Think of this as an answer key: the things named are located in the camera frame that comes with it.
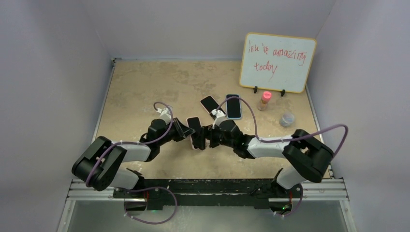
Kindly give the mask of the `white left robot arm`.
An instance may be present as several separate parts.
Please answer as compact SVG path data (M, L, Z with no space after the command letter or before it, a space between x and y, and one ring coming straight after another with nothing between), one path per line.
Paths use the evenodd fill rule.
M107 187L122 188L131 197L140 197L144 193L142 175L131 169L121 169L121 164L152 161L161 145L182 141L194 133L194 129L174 118L170 122L152 120L139 142L113 142L104 136L97 137L74 163L72 174L97 191Z

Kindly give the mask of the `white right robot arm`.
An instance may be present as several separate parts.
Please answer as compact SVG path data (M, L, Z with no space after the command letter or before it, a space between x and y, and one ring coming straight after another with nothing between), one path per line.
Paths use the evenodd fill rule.
M206 146L227 146L243 159L286 159L290 166L278 172L271 184L272 192L279 197L305 180L320 183L334 157L328 146L305 130L297 129L292 135L282 138L258 139L255 135L244 134L233 120L225 120L218 126L201 127L193 134L192 144L200 150Z

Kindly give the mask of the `pink phone case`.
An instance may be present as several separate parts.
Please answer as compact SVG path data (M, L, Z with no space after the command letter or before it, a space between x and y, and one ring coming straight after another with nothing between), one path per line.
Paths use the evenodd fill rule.
M195 145L194 141L196 140L196 138L197 138L199 135L195 135L195 133L193 133L193 134L190 136L191 146L192 146L192 148L195 149L195 150L198 149L198 147Z

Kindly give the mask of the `black phone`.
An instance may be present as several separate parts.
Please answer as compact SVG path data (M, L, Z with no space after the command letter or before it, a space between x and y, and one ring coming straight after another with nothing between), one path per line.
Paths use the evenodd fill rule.
M201 131L201 122L199 117L189 117L187 118L187 124L190 128L195 130L195 135L199 135Z

